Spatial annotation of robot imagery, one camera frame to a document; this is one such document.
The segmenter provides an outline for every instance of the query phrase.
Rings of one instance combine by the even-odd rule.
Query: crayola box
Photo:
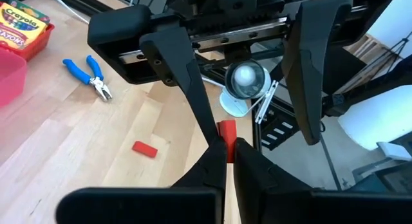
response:
[[[26,14],[29,14],[32,17],[39,19],[46,24],[50,23],[50,18],[47,15],[44,15],[43,13],[37,11],[31,6],[28,6],[18,0],[8,0],[8,4],[15,8],[18,8],[20,11],[24,11]]]
[[[36,40],[46,24],[6,3],[0,6],[0,43],[23,49]]]

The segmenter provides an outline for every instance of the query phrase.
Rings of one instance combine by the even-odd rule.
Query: wooden table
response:
[[[161,82],[126,83],[89,48],[86,24],[54,0],[26,2],[50,15],[56,29],[29,62],[24,93],[0,108],[0,223],[53,223],[57,203],[75,189],[166,187],[187,172],[207,144],[183,93]],[[110,103],[61,63],[70,58],[89,70],[89,54],[106,77]],[[220,89],[206,88],[215,120],[230,118],[218,104]],[[250,117],[237,127],[252,143]],[[133,152],[137,140],[157,148],[157,157]],[[226,223],[239,223],[230,165],[227,184]]]

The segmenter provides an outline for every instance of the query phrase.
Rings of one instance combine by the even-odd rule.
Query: red object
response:
[[[154,158],[157,154],[157,149],[154,147],[151,147],[143,142],[136,141],[135,144],[132,147],[132,150],[142,153],[148,157]]]
[[[26,61],[29,61],[32,59],[34,56],[36,56],[40,51],[42,51],[46,46],[47,43],[49,42],[50,34],[52,33],[54,29],[54,25],[49,24],[46,27],[46,31],[44,31],[42,34],[40,34],[34,42],[31,42],[28,46],[26,46],[22,50],[16,50],[14,48],[11,48],[5,44],[0,44],[0,48],[8,50],[24,59]]]
[[[234,148],[236,135],[236,121],[224,120],[218,122],[219,135],[223,137],[227,145],[227,163],[234,163]]]
[[[0,106],[7,105],[24,89],[27,62],[0,48]]]

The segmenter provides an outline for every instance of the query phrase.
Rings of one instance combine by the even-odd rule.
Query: pliers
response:
[[[75,63],[71,59],[63,60],[63,64],[66,65],[66,67],[69,69],[69,72],[75,78],[79,79],[86,85],[93,86],[95,88],[96,93],[104,102],[107,102],[108,100],[112,99],[113,97],[111,96],[108,86],[103,83],[104,77],[97,61],[93,57],[88,55],[86,58],[86,62],[95,74],[94,78],[92,78],[87,73],[84,73],[79,67],[75,65]]]

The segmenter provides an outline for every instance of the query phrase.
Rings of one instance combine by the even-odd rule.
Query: blue handle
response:
[[[101,80],[104,79],[102,70],[100,69],[100,66],[98,65],[97,61],[91,57],[91,55],[88,55],[86,57],[86,62],[89,64],[91,70],[93,70],[93,73],[95,74],[95,77],[99,77]]]
[[[84,73],[79,67],[75,65],[75,63],[70,59],[64,59],[63,64],[69,69],[69,72],[76,78],[79,79],[81,82],[88,85],[90,83],[90,76],[87,73]]]

